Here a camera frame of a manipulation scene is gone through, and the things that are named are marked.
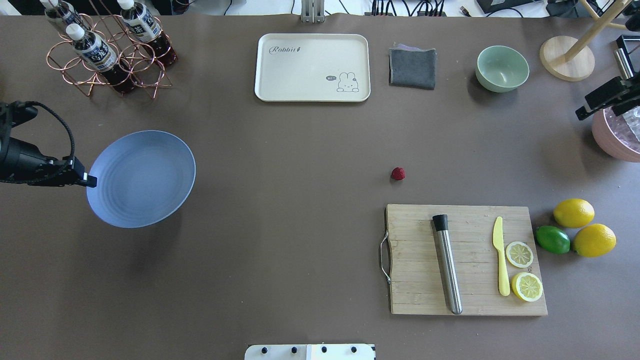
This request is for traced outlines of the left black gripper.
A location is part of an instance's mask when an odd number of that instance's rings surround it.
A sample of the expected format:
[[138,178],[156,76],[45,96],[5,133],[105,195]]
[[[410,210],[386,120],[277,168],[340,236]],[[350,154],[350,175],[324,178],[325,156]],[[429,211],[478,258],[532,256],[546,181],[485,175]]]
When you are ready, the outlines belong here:
[[[10,136],[13,128],[38,116],[41,107],[57,119],[70,139],[70,154],[58,159],[41,153],[39,148]],[[40,187],[71,185],[95,188],[98,178],[85,172],[82,162],[75,156],[75,141],[71,128],[50,107],[37,101],[1,103],[0,177],[2,183],[26,184]]]

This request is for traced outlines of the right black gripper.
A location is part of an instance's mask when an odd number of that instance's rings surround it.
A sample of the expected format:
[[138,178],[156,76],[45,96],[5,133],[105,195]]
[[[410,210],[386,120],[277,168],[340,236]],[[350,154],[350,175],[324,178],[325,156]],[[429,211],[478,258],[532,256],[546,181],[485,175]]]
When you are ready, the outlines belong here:
[[616,76],[584,96],[585,105],[574,113],[582,121],[602,109],[611,108],[615,116],[635,109],[640,105],[640,76],[628,79]]

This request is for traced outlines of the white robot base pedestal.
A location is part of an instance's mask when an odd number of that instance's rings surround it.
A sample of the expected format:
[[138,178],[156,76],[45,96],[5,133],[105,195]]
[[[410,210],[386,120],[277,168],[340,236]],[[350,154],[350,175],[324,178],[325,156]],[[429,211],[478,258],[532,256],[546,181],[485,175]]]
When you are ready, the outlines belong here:
[[254,344],[247,347],[245,360],[375,360],[374,344]]

